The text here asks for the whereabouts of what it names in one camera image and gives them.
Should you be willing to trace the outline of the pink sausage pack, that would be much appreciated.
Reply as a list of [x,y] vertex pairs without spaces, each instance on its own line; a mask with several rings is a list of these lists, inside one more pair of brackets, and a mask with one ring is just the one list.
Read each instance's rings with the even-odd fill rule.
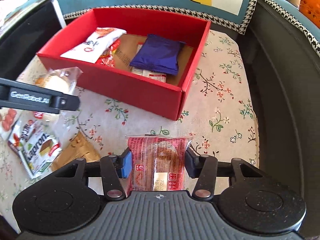
[[20,114],[19,110],[13,108],[1,108],[1,138],[7,140],[14,123]]

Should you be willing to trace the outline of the floral tablecloth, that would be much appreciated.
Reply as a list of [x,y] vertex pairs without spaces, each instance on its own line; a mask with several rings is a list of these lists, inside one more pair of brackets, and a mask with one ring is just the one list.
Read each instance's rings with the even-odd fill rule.
[[176,121],[81,87],[74,94],[80,109],[62,113],[55,125],[63,147],[80,133],[101,156],[120,155],[132,135],[190,136],[198,154],[257,161],[257,120],[244,64],[237,43],[224,33],[209,33]]

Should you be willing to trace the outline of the round cake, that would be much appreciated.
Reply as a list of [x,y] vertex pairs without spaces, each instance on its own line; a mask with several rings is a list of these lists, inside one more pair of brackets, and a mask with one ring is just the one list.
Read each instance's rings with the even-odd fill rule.
[[35,85],[72,95],[81,74],[82,70],[78,67],[50,69],[35,81]]

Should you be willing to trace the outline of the white duck gizzard packet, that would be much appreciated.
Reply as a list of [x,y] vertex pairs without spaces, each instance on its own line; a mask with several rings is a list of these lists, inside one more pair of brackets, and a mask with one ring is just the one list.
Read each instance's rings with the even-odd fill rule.
[[25,145],[30,137],[35,133],[38,122],[33,119],[18,119],[8,137],[8,146],[18,155],[19,150]]

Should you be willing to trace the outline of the tan small biscuit packet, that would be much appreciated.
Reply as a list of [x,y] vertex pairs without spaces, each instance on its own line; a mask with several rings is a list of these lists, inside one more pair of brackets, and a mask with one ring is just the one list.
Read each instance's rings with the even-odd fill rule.
[[77,158],[84,158],[88,163],[99,161],[101,158],[99,152],[86,139],[82,132],[78,132],[68,146],[52,162],[51,170],[54,172]]

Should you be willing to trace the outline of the orange plastic basket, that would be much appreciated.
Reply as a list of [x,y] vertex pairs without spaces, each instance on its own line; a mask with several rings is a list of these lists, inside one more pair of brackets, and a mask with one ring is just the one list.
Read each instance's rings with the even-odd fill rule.
[[320,25],[320,0],[300,0],[299,11],[315,26]]

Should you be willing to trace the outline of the blue foil snack packet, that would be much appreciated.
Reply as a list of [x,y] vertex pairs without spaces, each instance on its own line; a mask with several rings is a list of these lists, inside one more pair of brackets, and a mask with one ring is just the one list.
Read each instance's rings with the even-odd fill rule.
[[149,34],[130,65],[139,69],[176,76],[179,70],[178,55],[184,45],[184,42]]

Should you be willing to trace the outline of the red cardboard box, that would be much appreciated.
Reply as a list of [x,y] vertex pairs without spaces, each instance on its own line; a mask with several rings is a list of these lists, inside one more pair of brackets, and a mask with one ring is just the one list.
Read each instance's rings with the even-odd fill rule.
[[[58,31],[37,53],[47,69],[78,67],[78,86],[171,120],[183,110],[204,44],[209,21],[153,9],[96,8]],[[63,53],[84,42],[97,27],[124,29],[115,66],[65,59]],[[178,74],[165,82],[133,74],[129,64],[137,46],[149,34],[184,43],[178,55]]]

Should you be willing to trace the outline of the white noodle snack bag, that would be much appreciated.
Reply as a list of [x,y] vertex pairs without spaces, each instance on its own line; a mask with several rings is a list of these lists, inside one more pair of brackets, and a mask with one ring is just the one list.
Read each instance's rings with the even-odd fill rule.
[[123,29],[97,27],[85,42],[60,56],[66,59],[96,63],[100,55],[123,34],[126,34]]

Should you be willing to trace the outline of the red Trolli candy packet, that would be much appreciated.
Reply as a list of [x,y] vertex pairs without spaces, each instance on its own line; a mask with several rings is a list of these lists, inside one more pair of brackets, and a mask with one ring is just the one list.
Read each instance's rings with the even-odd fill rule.
[[121,40],[118,38],[115,40],[110,47],[105,49],[105,51],[99,56],[96,64],[107,66],[114,68],[115,67],[115,60],[114,55],[119,48]]

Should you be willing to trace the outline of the Kaprons wafer packet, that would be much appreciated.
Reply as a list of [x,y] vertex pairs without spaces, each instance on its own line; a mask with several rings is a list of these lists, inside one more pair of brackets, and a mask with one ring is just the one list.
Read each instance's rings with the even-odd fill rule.
[[61,151],[58,137],[47,127],[39,126],[18,154],[29,177],[34,179],[46,171]]

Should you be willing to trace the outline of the red clear pastry packet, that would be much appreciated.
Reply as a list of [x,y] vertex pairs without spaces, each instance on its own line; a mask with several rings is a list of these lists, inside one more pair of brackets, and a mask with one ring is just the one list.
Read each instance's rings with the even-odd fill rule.
[[184,188],[185,152],[193,136],[127,136],[132,153],[129,191],[180,191]]

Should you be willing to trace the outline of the silver red spicy strip packet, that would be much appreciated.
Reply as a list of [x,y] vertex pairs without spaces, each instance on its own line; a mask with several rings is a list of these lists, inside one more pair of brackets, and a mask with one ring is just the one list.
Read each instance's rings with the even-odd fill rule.
[[166,83],[166,81],[167,81],[166,74],[153,72],[153,71],[146,70],[146,69],[140,69],[140,68],[136,68],[136,67],[129,65],[131,60],[128,57],[125,58],[126,55],[124,55],[123,52],[119,48],[116,50],[115,55],[117,55],[117,57],[124,62],[124,64],[127,66],[127,68],[129,69],[129,71],[131,73]]

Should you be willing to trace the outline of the black coffee table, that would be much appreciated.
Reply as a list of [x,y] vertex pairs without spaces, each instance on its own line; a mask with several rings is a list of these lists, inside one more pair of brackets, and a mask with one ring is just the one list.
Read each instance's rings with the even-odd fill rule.
[[57,0],[37,0],[1,27],[1,78],[16,80],[35,54],[66,26]]

